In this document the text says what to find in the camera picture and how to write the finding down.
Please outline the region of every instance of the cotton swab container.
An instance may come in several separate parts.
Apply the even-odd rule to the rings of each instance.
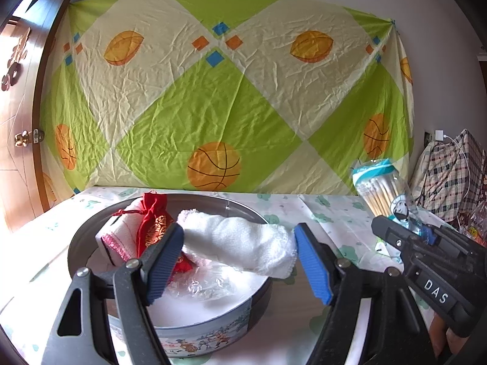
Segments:
[[[354,169],[352,181],[376,217],[384,215],[427,240],[409,186],[389,159]]]

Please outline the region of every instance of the blue gripper pad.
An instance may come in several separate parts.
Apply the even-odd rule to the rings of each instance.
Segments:
[[[181,226],[172,223],[161,241],[153,244],[146,251],[151,251],[142,266],[142,278],[147,286],[145,298],[148,304],[160,298],[166,289],[172,270],[181,254],[184,231]]]
[[[333,275],[330,275],[329,271],[333,273],[335,270],[335,260],[329,259],[329,255],[318,243],[308,225],[301,223],[296,226],[294,235],[298,244],[298,256],[313,293],[322,300],[323,304],[330,304],[333,299],[334,281]]]
[[[425,240],[430,246],[434,245],[435,241],[436,241],[436,235],[433,233],[433,230],[427,226],[427,225],[423,225],[421,227],[421,237],[426,237],[427,239]]]

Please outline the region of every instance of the white towel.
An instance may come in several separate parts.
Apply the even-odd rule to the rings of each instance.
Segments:
[[[238,270],[287,278],[296,262],[296,239],[284,226],[196,210],[183,210],[177,222],[184,229],[184,245],[190,252]]]
[[[125,210],[142,210],[142,198],[135,199]],[[143,214],[122,214],[110,217],[95,238],[101,253],[115,266],[121,266],[131,258],[137,258],[137,230]]]

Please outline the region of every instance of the white wall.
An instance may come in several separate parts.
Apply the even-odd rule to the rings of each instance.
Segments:
[[[396,20],[414,80],[411,168],[425,130],[443,129],[454,137],[467,128],[487,149],[487,98],[477,61],[481,43],[454,0],[323,1]]]

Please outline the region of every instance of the bed sheet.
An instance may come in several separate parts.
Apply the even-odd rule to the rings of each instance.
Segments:
[[[20,238],[23,242],[23,251],[3,254],[2,270],[12,272],[10,277],[2,274],[2,286],[8,290],[0,297],[3,308],[0,324],[29,364],[41,363],[54,318],[71,282],[67,246],[76,230],[103,208],[145,191],[147,189],[89,188],[25,225],[16,235],[17,240]],[[383,271],[387,266],[395,266],[402,269],[399,263],[374,252],[376,239],[370,228],[373,214],[357,196],[197,193],[235,200],[254,209],[270,223],[293,228],[306,222],[318,241],[330,245],[337,255],[345,256],[362,268]],[[424,210],[421,213],[429,223],[442,223]],[[415,298],[429,325],[433,311],[418,296]],[[298,262],[290,277],[274,281],[264,316],[242,339],[218,352],[172,359],[172,362],[176,365],[305,364],[327,312],[328,308],[313,296]],[[126,346],[113,338],[119,363],[130,364]]]
[[[79,1],[43,86],[47,195],[349,195],[371,159],[407,176],[412,82],[393,20],[322,1]]]

